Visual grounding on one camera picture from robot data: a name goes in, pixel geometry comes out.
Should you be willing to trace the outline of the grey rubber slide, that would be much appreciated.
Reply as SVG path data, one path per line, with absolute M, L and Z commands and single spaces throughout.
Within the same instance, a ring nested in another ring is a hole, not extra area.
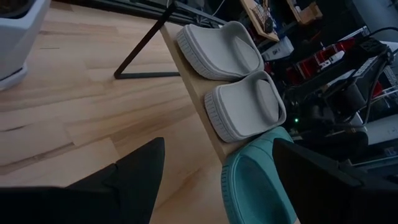
M 185 25 L 176 41 L 193 69 L 209 80 L 236 81 L 264 69 L 249 32 L 237 21 L 220 28 Z
M 212 127 L 224 142 L 264 133 L 287 119 L 284 102 L 265 71 L 217 86 L 205 95 L 204 103 Z

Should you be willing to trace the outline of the white hexagonal plant pot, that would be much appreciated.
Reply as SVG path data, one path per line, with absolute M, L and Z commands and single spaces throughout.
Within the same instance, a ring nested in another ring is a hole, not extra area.
M 0 91 L 27 75 L 26 59 L 51 0 L 0 0 Z

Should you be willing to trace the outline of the red and black cart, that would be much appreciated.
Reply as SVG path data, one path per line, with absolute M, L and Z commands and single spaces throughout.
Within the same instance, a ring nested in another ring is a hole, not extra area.
M 301 100 L 386 51 L 387 45 L 372 37 L 350 38 L 332 44 L 286 70 L 292 84 L 286 95 Z

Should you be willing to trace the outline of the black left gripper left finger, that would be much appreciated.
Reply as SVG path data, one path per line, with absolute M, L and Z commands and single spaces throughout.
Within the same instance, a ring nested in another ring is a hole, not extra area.
M 149 224 L 162 181 L 164 138 L 69 185 L 75 191 L 67 224 Z

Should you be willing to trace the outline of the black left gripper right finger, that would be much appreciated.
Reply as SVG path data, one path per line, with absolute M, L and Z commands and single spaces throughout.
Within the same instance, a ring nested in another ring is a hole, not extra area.
M 281 138 L 272 156 L 301 224 L 398 224 L 398 184 Z

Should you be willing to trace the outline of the green rubber slide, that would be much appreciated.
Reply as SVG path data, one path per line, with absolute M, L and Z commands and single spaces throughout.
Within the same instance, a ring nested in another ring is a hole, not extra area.
M 293 139 L 276 127 L 230 154 L 221 172 L 221 193 L 230 224 L 294 224 L 295 210 L 272 156 L 274 139 Z

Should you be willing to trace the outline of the wooden shelf with black frame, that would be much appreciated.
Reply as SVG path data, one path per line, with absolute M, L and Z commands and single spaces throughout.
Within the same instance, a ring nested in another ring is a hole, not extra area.
M 172 209 L 176 209 L 177 216 L 182 218 L 184 215 L 188 217 L 188 221 L 184 224 L 229 224 L 227 213 L 221 195 L 221 171 L 222 165 L 229 155 L 240 150 L 258 136 L 227 143 L 220 139 L 216 131 L 211 125 L 211 121 L 205 110 L 204 98 L 205 94 L 212 89 L 224 85 L 224 81 L 208 80 L 199 76 L 192 66 L 187 62 L 177 44 L 177 33 L 182 29 L 180 25 L 174 25 L 170 20 L 172 14 L 177 10 L 184 10 L 190 13 L 205 17 L 217 24 L 224 24 L 216 17 L 210 16 L 202 11 L 196 10 L 180 1 L 172 0 L 164 9 L 162 15 L 157 19 L 156 23 L 150 28 L 148 33 L 134 47 L 132 52 L 124 59 L 122 64 L 114 72 L 114 78 L 117 80 L 134 79 L 134 78 L 165 78 L 180 76 L 188 91 L 190 99 L 198 113 L 200 121 L 206 131 L 208 139 L 211 142 L 211 148 L 214 150 L 211 158 L 204 166 L 204 173 L 201 175 L 203 184 L 203 196 L 194 196 L 193 189 L 188 190 L 187 201 L 181 201 L 179 204 L 171 205 Z M 177 66 L 176 72 L 147 72 L 147 73 L 126 73 L 124 70 L 136 58 L 139 52 L 149 43 L 157 32 L 167 45 L 169 52 Z

